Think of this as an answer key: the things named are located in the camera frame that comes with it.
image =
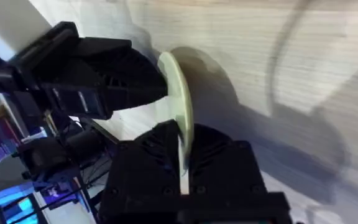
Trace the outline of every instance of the screw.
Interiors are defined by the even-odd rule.
[[[262,187],[259,186],[259,185],[254,185],[254,186],[251,187],[251,191],[252,191],[253,193],[259,193],[259,192],[262,191]]]
[[[163,194],[165,195],[171,195],[173,194],[173,190],[170,188],[170,187],[165,187],[163,190],[162,190]]]
[[[198,186],[198,187],[196,188],[196,192],[197,192],[198,194],[203,194],[203,193],[206,192],[206,188],[205,188],[204,186]]]
[[[116,194],[118,194],[118,190],[113,188],[110,190],[110,194],[116,195]]]

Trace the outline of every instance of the cream plastic disc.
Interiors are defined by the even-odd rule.
[[[158,68],[164,75],[168,86],[166,110],[159,114],[167,114],[177,122],[181,136],[179,137],[180,188],[182,194],[189,194],[188,159],[193,142],[193,108],[186,78],[178,62],[170,52],[164,52],[158,59]]]

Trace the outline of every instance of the black cable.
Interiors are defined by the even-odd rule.
[[[16,221],[13,221],[11,224],[15,224],[15,223],[21,222],[21,221],[25,220],[26,218],[29,218],[29,217],[31,217],[32,215],[35,215],[35,214],[41,212],[42,210],[48,208],[49,206],[56,204],[57,202],[63,200],[64,198],[67,198],[67,197],[69,197],[69,196],[71,196],[71,195],[73,195],[73,194],[75,194],[75,193],[77,193],[77,192],[79,192],[79,191],[81,191],[81,190],[86,190],[86,187],[87,187],[88,185],[92,184],[93,182],[96,182],[99,178],[101,178],[102,176],[104,176],[104,175],[107,174],[108,172],[109,172],[109,170],[104,171],[103,173],[99,174],[97,177],[93,178],[88,184],[85,184],[84,186],[82,186],[82,187],[80,187],[80,188],[74,190],[73,192],[71,192],[71,193],[69,193],[69,194],[67,194],[67,195],[65,195],[65,196],[63,196],[63,197],[61,197],[61,198],[59,198],[58,200],[56,200],[56,201],[54,201],[54,202],[51,202],[51,203],[49,203],[49,204],[47,204],[47,205],[45,205],[45,206],[43,206],[43,207],[37,209],[36,211],[34,211],[34,212],[32,212],[32,213],[30,213],[30,214],[28,214],[28,215],[26,215],[26,216],[23,216],[22,218],[20,218],[20,219],[18,219],[18,220],[16,220]]]
[[[98,166],[98,168],[96,168],[91,175],[89,175],[87,182],[89,182],[89,179],[96,173],[96,171],[98,171],[100,168],[102,168],[102,166],[106,165],[106,163],[108,163],[109,161],[105,161],[104,163],[102,163],[101,165]]]

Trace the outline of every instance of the black 3d-printed part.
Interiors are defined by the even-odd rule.
[[[14,95],[29,116],[55,110],[109,119],[114,110],[167,95],[164,77],[130,40],[80,38],[72,22],[60,22],[1,63],[0,92]]]
[[[180,195],[178,172],[172,172],[177,139],[176,122],[167,121],[124,144],[102,196],[102,223],[291,224],[284,194],[266,191],[249,143],[200,124],[190,157],[191,192]]]

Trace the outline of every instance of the wood grain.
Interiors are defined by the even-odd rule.
[[[131,39],[151,60],[172,51],[195,121],[249,140],[295,220],[358,223],[358,1],[31,1],[51,24]],[[155,115],[99,123],[132,139]]]

